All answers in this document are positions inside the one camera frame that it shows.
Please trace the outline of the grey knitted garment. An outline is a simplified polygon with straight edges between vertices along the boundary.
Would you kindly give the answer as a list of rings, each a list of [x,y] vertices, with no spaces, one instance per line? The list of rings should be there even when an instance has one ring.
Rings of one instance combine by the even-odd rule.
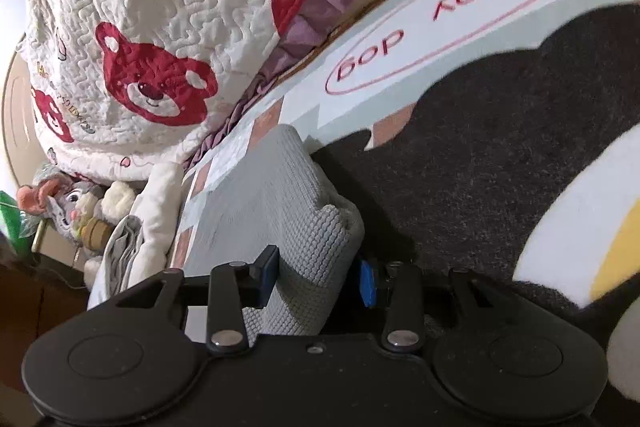
[[[248,337],[317,335],[363,235],[357,207],[338,194],[297,131],[279,124],[207,195],[183,270],[206,275],[277,246],[280,274],[268,305],[243,312]]]

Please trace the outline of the folded cream and grey clothes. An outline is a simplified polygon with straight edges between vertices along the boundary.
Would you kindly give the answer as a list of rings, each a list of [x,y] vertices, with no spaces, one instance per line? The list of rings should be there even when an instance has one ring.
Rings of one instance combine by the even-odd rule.
[[[106,243],[89,295],[90,309],[165,269],[177,231],[182,177],[182,166],[174,162],[152,168],[130,213]]]

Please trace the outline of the grey bunny plush toy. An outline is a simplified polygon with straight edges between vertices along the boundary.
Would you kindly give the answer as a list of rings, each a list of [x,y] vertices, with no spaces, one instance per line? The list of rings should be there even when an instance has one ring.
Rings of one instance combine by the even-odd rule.
[[[31,184],[17,189],[22,213],[21,231],[47,222],[77,248],[85,288],[96,280],[108,239],[117,223],[129,215],[137,193],[129,184],[114,181],[103,187],[86,179],[74,179],[47,162]]]

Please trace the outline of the green plastic bag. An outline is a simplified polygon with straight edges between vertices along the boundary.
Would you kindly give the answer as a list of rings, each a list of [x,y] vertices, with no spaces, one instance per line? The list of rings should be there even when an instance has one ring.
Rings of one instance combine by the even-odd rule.
[[[1,192],[1,234],[9,242],[12,253],[20,260],[32,255],[32,236],[27,235],[23,225],[23,213],[17,202],[6,192]]]

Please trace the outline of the white quilt with red bears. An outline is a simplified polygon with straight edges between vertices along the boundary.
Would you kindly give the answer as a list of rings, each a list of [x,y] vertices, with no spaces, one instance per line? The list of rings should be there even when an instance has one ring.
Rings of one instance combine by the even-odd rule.
[[[21,56],[53,165],[138,181],[190,159],[350,0],[26,0]]]

